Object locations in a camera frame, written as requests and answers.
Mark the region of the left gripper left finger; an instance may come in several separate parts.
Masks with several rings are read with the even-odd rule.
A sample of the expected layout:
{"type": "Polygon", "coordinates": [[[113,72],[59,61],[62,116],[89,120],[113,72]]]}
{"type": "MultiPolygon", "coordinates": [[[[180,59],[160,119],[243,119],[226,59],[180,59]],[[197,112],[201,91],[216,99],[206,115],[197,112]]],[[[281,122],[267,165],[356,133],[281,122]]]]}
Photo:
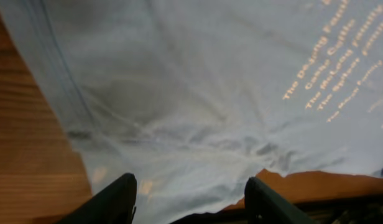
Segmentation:
{"type": "Polygon", "coordinates": [[[57,224],[131,224],[136,194],[134,174],[125,173],[57,224]]]}

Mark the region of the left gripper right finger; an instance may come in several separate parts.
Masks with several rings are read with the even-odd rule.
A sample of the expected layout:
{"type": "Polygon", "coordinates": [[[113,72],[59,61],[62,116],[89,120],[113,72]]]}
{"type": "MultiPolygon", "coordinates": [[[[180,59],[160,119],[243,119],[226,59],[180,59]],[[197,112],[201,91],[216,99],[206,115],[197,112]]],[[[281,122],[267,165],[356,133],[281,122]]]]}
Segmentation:
{"type": "Polygon", "coordinates": [[[257,177],[244,189],[248,224],[315,224],[306,213],[288,202],[257,177]]]}

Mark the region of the light blue printed t-shirt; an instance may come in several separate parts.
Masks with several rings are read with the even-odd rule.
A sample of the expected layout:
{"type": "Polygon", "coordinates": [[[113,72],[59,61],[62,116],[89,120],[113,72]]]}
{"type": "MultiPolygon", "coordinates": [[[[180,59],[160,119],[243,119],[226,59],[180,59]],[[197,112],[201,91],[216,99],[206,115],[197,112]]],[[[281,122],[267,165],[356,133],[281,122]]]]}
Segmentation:
{"type": "Polygon", "coordinates": [[[383,1],[0,1],[91,190],[137,223],[217,212],[248,178],[383,177],[383,1]]]}

